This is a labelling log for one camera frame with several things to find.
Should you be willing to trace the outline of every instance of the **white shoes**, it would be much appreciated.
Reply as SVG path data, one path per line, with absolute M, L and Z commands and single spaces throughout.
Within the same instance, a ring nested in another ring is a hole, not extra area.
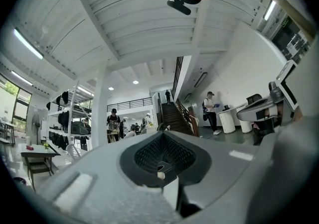
M 216 131 L 214 131 L 214 135 L 218 135 L 219 133 L 221 133 L 221 131 L 220 130 L 216 130 Z

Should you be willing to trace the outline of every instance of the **white pillar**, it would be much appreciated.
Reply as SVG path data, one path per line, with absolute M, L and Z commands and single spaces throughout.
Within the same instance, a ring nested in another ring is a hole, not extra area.
M 107 143 L 107 106 L 111 72 L 105 67 L 99 71 L 92 106 L 92 147 L 96 148 Z

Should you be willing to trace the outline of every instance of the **staircase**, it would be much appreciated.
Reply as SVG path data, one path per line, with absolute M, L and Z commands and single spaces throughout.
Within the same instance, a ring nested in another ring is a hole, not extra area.
M 194 135 L 190 127 L 187 125 L 186 120 L 182 117 L 179 110 L 173 103 L 171 103 L 169 106 L 167 104 L 162 104 L 161 107 L 164 117 L 164 124 L 166 126 L 170 125 L 170 129 L 172 131 Z

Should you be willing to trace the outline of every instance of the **balcony railing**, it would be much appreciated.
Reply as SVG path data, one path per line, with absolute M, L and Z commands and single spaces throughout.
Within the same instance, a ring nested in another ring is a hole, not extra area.
M 177 84 L 178 84 L 178 80 L 179 80 L 179 74 L 180 74 L 181 66 L 183 64 L 183 58 L 184 57 L 177 57 L 177 60 L 176 60 L 174 84 L 173 84 L 173 90 L 171 92 L 173 99 L 174 99 L 175 93 L 176 93 L 176 88 L 177 88 Z
M 135 107 L 151 106 L 153 104 L 152 98 L 138 99 L 129 102 L 123 102 L 108 106 L 108 112 L 111 112 L 113 108 L 117 111 L 124 109 L 131 109 Z

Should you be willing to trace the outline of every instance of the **fan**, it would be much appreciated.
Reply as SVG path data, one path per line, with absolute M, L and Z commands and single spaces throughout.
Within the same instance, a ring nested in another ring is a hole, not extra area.
M 39 131 L 39 128 L 41 127 L 41 124 L 40 124 L 40 121 L 39 121 L 39 114 L 36 113 L 33 115 L 32 117 L 32 134 L 33 135 L 36 135 L 36 144 L 39 144 L 38 142 L 38 131 Z

